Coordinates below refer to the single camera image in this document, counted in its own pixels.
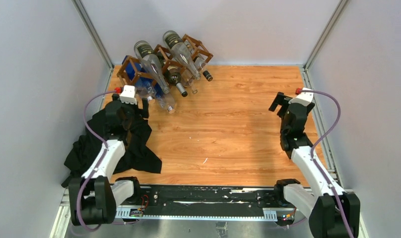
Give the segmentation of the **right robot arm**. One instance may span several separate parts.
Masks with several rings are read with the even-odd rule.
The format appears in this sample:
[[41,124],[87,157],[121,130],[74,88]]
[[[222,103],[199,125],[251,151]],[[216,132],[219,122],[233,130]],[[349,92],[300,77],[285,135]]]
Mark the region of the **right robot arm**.
[[275,184],[273,199],[280,207],[291,204],[300,210],[315,238],[357,238],[360,200],[335,181],[315,154],[315,148],[328,133],[312,143],[304,131],[308,115],[315,106],[315,94],[327,96],[337,106],[337,118],[330,127],[333,130],[340,118],[340,105],[327,93],[299,88],[295,97],[289,97],[278,92],[269,107],[273,112],[280,106],[277,112],[281,119],[280,146],[312,190],[308,192],[296,179],[281,179]]

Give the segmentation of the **clear bottle dark label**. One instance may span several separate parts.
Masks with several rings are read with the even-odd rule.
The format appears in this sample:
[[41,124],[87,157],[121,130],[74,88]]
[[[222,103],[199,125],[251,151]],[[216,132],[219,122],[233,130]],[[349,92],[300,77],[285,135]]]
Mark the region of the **clear bottle dark label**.
[[201,78],[200,72],[197,70],[191,53],[179,34],[173,30],[168,30],[163,34],[163,42],[174,59],[186,67],[195,80],[199,80]]
[[134,51],[140,63],[142,64],[142,67],[157,82],[163,93],[170,93],[170,88],[168,87],[162,73],[160,60],[154,52],[152,46],[147,41],[141,40],[135,43]]

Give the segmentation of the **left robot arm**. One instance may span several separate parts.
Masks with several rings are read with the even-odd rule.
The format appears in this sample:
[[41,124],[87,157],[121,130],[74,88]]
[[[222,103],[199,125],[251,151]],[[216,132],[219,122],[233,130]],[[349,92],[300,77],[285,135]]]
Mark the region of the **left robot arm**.
[[148,109],[147,99],[139,104],[134,96],[115,93],[104,109],[85,120],[86,132],[65,161],[71,172],[64,184],[73,225],[94,231],[112,223],[124,201],[130,205],[141,201],[137,178],[111,182],[111,177],[155,157],[146,146],[151,133]]

